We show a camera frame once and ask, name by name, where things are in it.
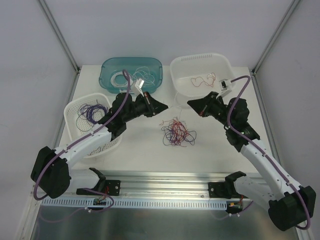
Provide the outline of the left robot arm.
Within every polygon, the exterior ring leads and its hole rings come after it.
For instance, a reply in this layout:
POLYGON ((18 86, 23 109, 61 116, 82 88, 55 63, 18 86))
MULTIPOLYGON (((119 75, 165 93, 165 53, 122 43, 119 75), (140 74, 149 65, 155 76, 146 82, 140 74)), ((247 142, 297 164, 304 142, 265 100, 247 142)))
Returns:
POLYGON ((105 195, 106 177, 96 168, 73 170, 73 166, 93 150, 116 140, 127 129, 127 122, 140 116, 154 117, 169 107, 149 92, 136 98, 119 93, 111 108, 93 128, 68 144, 51 149, 43 147, 37 154, 30 178, 34 181, 33 197, 56 199, 68 190, 78 195, 105 195))

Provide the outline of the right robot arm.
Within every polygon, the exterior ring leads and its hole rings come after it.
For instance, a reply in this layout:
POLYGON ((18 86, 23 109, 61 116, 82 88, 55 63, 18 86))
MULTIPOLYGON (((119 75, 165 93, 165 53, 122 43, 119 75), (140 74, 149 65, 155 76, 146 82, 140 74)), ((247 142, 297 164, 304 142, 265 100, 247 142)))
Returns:
POLYGON ((304 229, 311 225, 316 192, 311 186, 302 186, 267 153, 258 133, 248 123, 250 111, 247 101, 234 97, 225 104, 217 92, 189 100, 187 104, 200 117, 214 117, 223 124, 228 142, 255 167, 266 185, 254 182, 246 173, 237 171, 225 177, 224 182, 211 183, 209 188, 220 198, 244 196, 265 209, 273 224, 281 231, 292 227, 304 229))

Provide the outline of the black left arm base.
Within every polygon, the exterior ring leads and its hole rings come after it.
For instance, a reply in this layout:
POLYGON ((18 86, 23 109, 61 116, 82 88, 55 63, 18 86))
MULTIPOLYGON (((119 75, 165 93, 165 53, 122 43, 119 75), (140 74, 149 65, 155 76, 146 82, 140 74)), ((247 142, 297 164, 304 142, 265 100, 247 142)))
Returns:
POLYGON ((76 194, 80 196, 84 195, 101 195, 102 193, 107 194, 109 196, 119 196, 120 195, 120 189, 121 189, 121 181, 120 180, 99 180, 97 185, 90 190, 95 191, 89 191, 85 190, 84 188, 78 188, 76 190, 76 194))

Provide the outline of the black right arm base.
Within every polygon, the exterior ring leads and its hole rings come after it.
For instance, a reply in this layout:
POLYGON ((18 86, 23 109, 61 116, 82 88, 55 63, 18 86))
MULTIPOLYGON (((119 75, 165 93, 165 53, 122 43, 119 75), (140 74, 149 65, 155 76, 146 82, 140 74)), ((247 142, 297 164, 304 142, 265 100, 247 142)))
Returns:
POLYGON ((237 171, 227 175, 224 181, 209 182, 208 194, 210 198, 223 198, 232 199, 240 198, 241 195, 236 191, 235 181, 240 177, 246 177, 247 175, 242 171, 237 171))

